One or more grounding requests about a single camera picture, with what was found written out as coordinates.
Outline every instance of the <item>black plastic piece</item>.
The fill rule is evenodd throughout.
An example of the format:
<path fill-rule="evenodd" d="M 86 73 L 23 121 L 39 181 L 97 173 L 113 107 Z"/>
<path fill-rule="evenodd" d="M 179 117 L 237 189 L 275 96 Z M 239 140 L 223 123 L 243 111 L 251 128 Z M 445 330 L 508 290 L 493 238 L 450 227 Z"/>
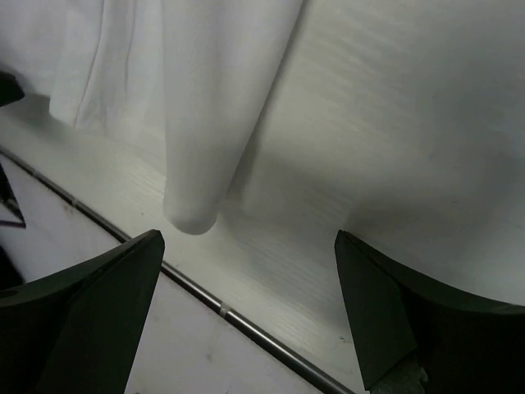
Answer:
<path fill-rule="evenodd" d="M 448 286 L 342 231 L 336 257 L 365 388 L 417 356 L 426 394 L 523 391 L 524 307 Z"/>
<path fill-rule="evenodd" d="M 123 393 L 163 252 L 160 232 L 149 231 L 0 291 L 0 392 Z"/>
<path fill-rule="evenodd" d="M 0 107 L 22 100 L 24 91 L 18 85 L 15 76 L 0 71 Z"/>
<path fill-rule="evenodd" d="M 24 215 L 20 210 L 15 193 L 0 163 L 0 204 L 11 213 L 12 218 L 0 218 L 0 226 L 25 228 Z"/>

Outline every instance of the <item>white curtain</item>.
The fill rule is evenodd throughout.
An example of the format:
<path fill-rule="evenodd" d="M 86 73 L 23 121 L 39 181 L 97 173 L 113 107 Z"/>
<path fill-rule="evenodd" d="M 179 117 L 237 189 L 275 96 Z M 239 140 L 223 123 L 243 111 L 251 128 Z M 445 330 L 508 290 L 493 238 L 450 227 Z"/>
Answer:
<path fill-rule="evenodd" d="M 8 0 L 0 69 L 76 129 L 165 149 L 164 212 L 199 234 L 215 222 L 301 2 Z"/>

